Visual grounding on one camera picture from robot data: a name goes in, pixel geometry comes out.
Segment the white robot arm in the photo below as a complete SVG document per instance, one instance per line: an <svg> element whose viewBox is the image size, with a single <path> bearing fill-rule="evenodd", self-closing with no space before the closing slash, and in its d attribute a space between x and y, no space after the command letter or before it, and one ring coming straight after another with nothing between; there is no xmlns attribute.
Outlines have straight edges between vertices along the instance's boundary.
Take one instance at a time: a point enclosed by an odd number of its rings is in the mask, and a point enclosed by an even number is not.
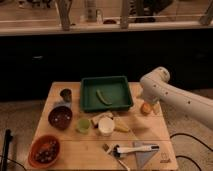
<svg viewBox="0 0 213 171"><path fill-rule="evenodd" d="M169 85L169 80L170 73L164 67L143 75L140 78L142 98L150 105L162 100L213 130L213 100Z"/></svg>

